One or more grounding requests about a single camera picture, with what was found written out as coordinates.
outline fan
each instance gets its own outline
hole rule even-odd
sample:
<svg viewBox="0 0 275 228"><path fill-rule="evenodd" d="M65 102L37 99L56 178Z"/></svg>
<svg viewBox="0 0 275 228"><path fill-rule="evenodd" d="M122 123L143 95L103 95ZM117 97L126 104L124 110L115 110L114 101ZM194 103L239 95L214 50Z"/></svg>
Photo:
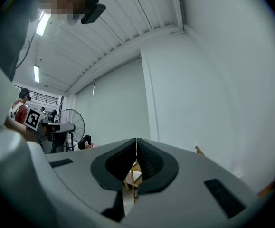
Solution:
<svg viewBox="0 0 275 228"><path fill-rule="evenodd" d="M78 145L78 143L80 142L80 140L82 140L85 134L85 122L82 116L75 110L66 109L60 113L59 121L61 124L74 124L75 130L67 134L67 141L65 141L64 144L66 150L68 150L69 146L72 146L71 134L73 134L72 150L74 150L74 147Z"/></svg>

